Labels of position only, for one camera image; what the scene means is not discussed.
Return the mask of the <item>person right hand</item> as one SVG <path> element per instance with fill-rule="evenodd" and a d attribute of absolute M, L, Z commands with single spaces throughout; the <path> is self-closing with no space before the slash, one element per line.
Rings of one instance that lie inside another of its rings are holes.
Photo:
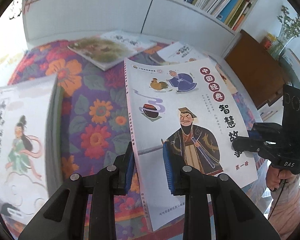
<path fill-rule="evenodd" d="M 266 175 L 266 186 L 270 191 L 275 191 L 280 187 L 281 180 L 291 182 L 295 177 L 296 175 L 292 174 L 289 170 L 281 170 L 269 166 Z"/>

